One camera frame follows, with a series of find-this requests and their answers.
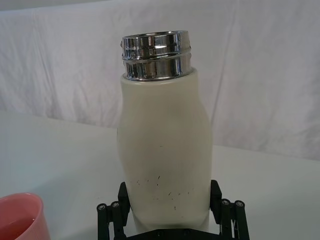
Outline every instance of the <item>white tabletop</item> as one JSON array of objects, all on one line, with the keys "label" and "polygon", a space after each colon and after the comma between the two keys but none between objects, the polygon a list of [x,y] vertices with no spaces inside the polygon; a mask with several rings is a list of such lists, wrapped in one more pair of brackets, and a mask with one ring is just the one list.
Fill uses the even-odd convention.
[{"label": "white tabletop", "polygon": [[[252,240],[320,238],[320,162],[214,146],[212,178],[246,203]],[[96,206],[123,180],[115,129],[0,112],[0,197],[40,195],[52,240],[97,239]]]}]

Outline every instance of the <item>white backdrop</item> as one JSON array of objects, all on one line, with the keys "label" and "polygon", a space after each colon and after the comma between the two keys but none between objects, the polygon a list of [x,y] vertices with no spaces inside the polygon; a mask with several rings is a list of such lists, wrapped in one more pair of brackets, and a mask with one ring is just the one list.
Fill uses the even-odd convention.
[{"label": "white backdrop", "polygon": [[98,1],[103,0],[0,0],[0,11],[80,4]]},{"label": "white backdrop", "polygon": [[0,11],[0,110],[116,127],[122,36],[188,30],[217,145],[320,160],[320,1]]}]

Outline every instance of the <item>white bottle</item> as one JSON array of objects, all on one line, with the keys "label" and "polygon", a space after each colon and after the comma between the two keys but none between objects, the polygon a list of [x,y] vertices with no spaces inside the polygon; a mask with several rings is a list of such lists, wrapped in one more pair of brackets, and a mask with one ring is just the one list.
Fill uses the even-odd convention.
[{"label": "white bottle", "polygon": [[118,150],[139,232],[207,230],[211,126],[187,31],[126,36]]}]

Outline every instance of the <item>pink cup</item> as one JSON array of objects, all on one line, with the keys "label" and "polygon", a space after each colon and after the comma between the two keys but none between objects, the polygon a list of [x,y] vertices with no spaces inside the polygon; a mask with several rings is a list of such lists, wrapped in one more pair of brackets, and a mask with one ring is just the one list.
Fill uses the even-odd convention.
[{"label": "pink cup", "polygon": [[50,240],[39,196],[16,193],[0,198],[0,240]]}]

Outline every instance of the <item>cream ceramic bottle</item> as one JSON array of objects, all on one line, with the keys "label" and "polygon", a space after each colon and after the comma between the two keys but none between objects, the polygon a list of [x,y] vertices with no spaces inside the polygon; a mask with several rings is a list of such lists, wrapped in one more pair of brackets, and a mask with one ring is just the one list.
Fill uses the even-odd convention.
[{"label": "cream ceramic bottle", "polygon": [[211,126],[187,31],[126,36],[118,151],[139,232],[206,230]]}]

